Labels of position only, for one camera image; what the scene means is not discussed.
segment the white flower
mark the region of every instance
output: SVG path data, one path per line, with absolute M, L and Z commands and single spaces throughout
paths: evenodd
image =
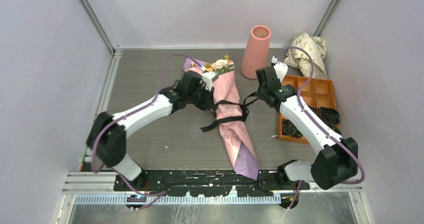
M 222 69 L 225 65 L 226 62 L 223 59 L 215 61 L 215 69 Z

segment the pink wrapping paper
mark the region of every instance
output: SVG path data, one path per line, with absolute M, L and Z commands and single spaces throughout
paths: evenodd
M 188 59 L 186 64 L 184 64 L 185 71 L 191 70 L 202 73 L 198 67 L 191 67 L 190 62 L 191 60 Z M 234 71 L 219 75 L 218 79 L 213 82 L 213 87 L 213 100 L 215 103 L 221 100 L 240 103 Z M 216 119 L 241 115 L 242 111 L 238 105 L 221 104 L 216 110 Z M 256 180 L 259 171 L 258 161 L 245 123 L 242 121 L 231 121 L 220 124 L 219 132 L 234 171 Z

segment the tangled black wire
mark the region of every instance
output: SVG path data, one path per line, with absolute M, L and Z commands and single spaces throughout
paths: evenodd
M 342 134 L 337 128 L 340 123 L 340 114 L 337 110 L 328 107 L 311 107 L 309 108 L 333 131 L 337 134 Z M 299 129 L 288 119 L 283 118 L 282 120 L 282 134 L 292 138 L 301 138 L 304 135 Z

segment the white wall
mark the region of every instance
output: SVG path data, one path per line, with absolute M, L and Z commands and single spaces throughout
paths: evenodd
M 342 0 L 323 36 L 375 223 L 424 219 L 424 0 Z
M 245 47 L 252 27 L 271 46 L 313 34 L 331 0 L 90 0 L 121 48 Z
M 78 0 L 0 0 L 0 223 L 53 223 L 110 53 Z

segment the cloth bag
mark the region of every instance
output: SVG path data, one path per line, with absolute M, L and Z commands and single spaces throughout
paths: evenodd
M 312 61 L 315 63 L 313 78 L 328 79 L 326 67 L 324 66 L 324 58 L 327 55 L 327 46 L 324 37 L 309 36 L 306 32 L 303 32 L 294 37 L 291 46 L 302 48 L 310 55 Z M 299 69 L 304 77 L 309 77 L 311 75 L 311 62 L 308 57 L 298 49 L 288 50 L 284 63 Z

